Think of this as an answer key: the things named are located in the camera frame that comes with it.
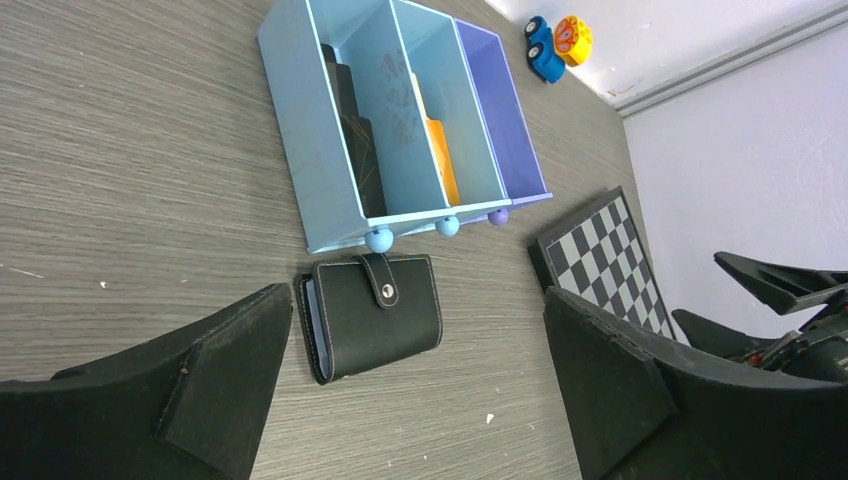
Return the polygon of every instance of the white speck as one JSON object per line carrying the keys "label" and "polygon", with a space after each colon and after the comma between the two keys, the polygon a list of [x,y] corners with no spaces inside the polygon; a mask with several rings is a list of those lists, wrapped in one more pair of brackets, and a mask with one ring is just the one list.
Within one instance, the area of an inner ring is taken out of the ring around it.
{"label": "white speck", "polygon": [[12,267],[9,267],[9,270],[11,270],[13,272],[23,273],[24,275],[29,275],[30,277],[44,278],[37,273],[27,272],[26,270],[18,270],[17,268],[12,268]]}

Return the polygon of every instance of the wallet strap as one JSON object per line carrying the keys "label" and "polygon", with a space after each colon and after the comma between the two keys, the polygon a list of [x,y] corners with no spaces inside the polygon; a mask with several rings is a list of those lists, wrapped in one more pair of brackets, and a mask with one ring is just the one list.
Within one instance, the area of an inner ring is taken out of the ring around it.
{"label": "wallet strap", "polygon": [[357,255],[354,259],[365,267],[377,305],[386,310],[397,305],[400,291],[386,256],[382,253],[369,253]]}

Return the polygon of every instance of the blue toy car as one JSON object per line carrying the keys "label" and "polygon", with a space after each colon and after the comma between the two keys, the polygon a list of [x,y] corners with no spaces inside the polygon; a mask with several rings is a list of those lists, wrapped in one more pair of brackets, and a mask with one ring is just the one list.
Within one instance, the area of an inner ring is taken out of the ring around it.
{"label": "blue toy car", "polygon": [[556,83],[565,74],[565,61],[557,55],[554,35],[548,22],[535,16],[524,27],[527,37],[527,64],[542,80]]}

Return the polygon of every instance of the white baseboard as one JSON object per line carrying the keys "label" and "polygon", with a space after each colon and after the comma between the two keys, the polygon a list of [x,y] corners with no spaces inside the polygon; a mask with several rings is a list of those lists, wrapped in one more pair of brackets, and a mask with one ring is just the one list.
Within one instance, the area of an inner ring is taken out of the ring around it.
{"label": "white baseboard", "polygon": [[845,23],[848,23],[848,0],[840,0],[833,6],[787,25],[749,46],[736,49],[646,90],[617,106],[615,110],[622,117],[629,117]]}

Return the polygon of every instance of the white square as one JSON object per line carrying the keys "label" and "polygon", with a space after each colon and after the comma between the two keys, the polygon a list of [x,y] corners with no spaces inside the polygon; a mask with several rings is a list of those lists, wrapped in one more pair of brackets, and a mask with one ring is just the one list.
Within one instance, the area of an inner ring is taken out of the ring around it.
{"label": "white square", "polygon": [[621,242],[621,248],[625,248],[630,245],[630,239],[627,238],[627,229],[624,228],[624,225],[620,225],[615,227],[615,234],[618,235],[618,241]]}
{"label": "white square", "polygon": [[582,294],[580,294],[580,296],[593,305],[598,304],[598,298],[595,296],[595,292],[591,289],[591,287]]}
{"label": "white square", "polygon": [[592,255],[592,252],[583,255],[581,263],[583,264],[583,268],[586,270],[586,276],[589,278],[589,283],[595,283],[595,280],[601,276],[601,272],[598,271],[598,265],[595,264],[595,257]]}
{"label": "white square", "polygon": [[645,308],[645,302],[642,299],[637,299],[635,302],[636,307],[636,316],[639,317],[639,321],[644,324],[645,318],[648,316],[648,310]]}
{"label": "white square", "polygon": [[559,240],[560,246],[562,246],[562,253],[565,254],[565,260],[568,262],[568,266],[572,266],[578,261],[580,261],[580,252],[577,251],[577,245],[574,244],[574,236],[566,235]]}
{"label": "white square", "polygon": [[618,294],[621,297],[621,303],[624,305],[624,311],[630,311],[630,307],[633,306],[633,297],[630,296],[630,289],[627,288],[627,285],[621,285]]}
{"label": "white square", "polygon": [[642,249],[638,247],[638,244],[633,248],[633,256],[636,257],[636,265],[642,263],[642,259],[645,258],[645,256],[642,255]]}
{"label": "white square", "polygon": [[607,232],[615,230],[615,222],[612,221],[612,214],[610,213],[609,208],[601,210],[601,220],[604,222],[604,227],[607,229]]}
{"label": "white square", "polygon": [[660,331],[662,331],[663,337],[670,338],[672,340],[674,339],[674,336],[671,334],[671,327],[668,326],[668,322],[662,324]]}
{"label": "white square", "polygon": [[621,273],[624,275],[625,280],[633,273],[633,270],[630,269],[630,262],[627,261],[627,255],[624,252],[618,256],[618,266],[621,267]]}
{"label": "white square", "polygon": [[623,222],[627,218],[627,209],[624,208],[624,200],[621,197],[615,199],[615,208],[618,210],[618,216],[621,217],[621,221]]}
{"label": "white square", "polygon": [[615,260],[617,254],[615,253],[615,249],[612,248],[612,240],[609,237],[604,237],[601,240],[601,248],[604,250],[604,256],[607,257],[608,263]]}
{"label": "white square", "polygon": [[559,286],[568,290],[572,293],[579,294],[580,291],[577,289],[577,281],[574,280],[574,274],[571,270],[566,270],[565,273],[559,276]]}
{"label": "white square", "polygon": [[641,292],[645,289],[645,277],[642,276],[642,270],[638,268],[633,270],[633,280],[636,281],[636,290]]}
{"label": "white square", "polygon": [[583,229],[583,235],[586,236],[586,243],[589,244],[589,249],[594,248],[600,240],[598,240],[598,232],[595,231],[595,225],[592,224],[592,219],[583,222],[581,228]]}
{"label": "white square", "polygon": [[646,285],[648,290],[648,297],[651,298],[651,304],[657,303],[657,299],[659,295],[657,295],[657,287],[654,286],[653,280],[648,280],[648,284]]}
{"label": "white square", "polygon": [[604,282],[604,290],[607,291],[607,296],[612,298],[615,292],[618,291],[618,285],[615,284],[615,279],[612,277],[612,271],[610,269],[601,272],[601,281]]}
{"label": "white square", "polygon": [[651,312],[648,314],[648,325],[651,327],[651,331],[654,333],[660,333],[660,319],[657,317],[657,312]]}

